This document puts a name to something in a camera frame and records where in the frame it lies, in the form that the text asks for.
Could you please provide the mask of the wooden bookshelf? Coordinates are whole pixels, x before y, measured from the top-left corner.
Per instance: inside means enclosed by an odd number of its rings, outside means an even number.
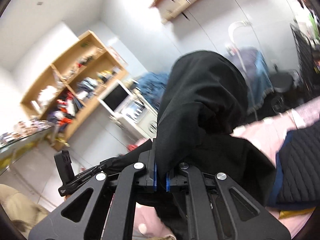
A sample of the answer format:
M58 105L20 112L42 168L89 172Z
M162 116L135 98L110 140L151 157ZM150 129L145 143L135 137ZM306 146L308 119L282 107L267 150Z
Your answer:
M58 125L53 148L59 151L99 106L98 96L127 75L119 54L88 30L38 76L21 107Z

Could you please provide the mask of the navy quilted jacket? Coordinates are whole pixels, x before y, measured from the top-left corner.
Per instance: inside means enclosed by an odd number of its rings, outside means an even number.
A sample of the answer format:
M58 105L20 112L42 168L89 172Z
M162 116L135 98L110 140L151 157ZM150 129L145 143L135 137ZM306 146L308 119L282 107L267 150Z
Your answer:
M276 153L276 178L267 205L284 211L319 206L319 121L288 131Z

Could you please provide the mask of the pink bed sheet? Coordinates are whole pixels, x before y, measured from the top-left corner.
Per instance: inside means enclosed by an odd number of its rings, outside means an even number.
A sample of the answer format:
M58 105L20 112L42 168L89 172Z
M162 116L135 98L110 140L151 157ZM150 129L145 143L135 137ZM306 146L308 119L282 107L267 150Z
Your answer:
M274 117L237 127L232 136L247 139L275 164L276 153L280 150L287 131L310 126L317 120L319 120L319 98ZM137 204L132 238L153 237L175 239L172 231L157 217L153 207Z

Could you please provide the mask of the black sweatshirt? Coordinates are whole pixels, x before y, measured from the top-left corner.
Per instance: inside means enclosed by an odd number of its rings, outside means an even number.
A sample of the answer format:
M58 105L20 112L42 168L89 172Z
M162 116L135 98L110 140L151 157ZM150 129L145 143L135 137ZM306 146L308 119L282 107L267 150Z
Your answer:
M103 239L131 239L135 205L153 206L177 239L289 239L266 209L276 169L249 141L232 136L248 107L240 71L212 51L196 51L174 64L152 140L157 189L139 186L141 145L116 158L105 183L109 207ZM167 173L180 168L188 189L166 191Z

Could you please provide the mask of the white computer monitor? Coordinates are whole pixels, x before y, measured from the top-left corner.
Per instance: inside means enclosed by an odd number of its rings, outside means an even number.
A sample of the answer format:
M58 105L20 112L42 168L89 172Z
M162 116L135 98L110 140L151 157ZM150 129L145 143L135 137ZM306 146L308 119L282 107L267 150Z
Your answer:
M114 115L119 112L132 97L132 93L125 85L120 80L116 80L98 96L98 101Z

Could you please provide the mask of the blue denim garment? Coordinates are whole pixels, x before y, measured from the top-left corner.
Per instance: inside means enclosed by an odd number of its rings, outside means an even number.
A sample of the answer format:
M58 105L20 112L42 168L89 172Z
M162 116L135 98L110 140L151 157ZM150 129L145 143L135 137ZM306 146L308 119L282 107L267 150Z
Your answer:
M144 99L156 110L159 110L163 93L167 87L169 74L148 72L137 79L138 89Z

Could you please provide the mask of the yellow-gold cloth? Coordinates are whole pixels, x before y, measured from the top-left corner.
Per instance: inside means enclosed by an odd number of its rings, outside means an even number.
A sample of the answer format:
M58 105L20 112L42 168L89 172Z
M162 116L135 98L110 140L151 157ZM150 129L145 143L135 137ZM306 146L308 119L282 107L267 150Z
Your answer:
M295 216L306 215L308 213L313 213L315 208L304 209L304 210L293 210L293 211L280 211L279 219L287 219Z

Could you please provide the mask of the white cabinet desk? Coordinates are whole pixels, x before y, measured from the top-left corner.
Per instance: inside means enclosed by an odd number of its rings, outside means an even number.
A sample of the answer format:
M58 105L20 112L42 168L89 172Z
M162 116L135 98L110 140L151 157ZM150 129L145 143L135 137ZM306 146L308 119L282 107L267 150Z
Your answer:
M119 127L137 139L153 140L157 135L157 111L141 94L132 94L114 110L108 110Z

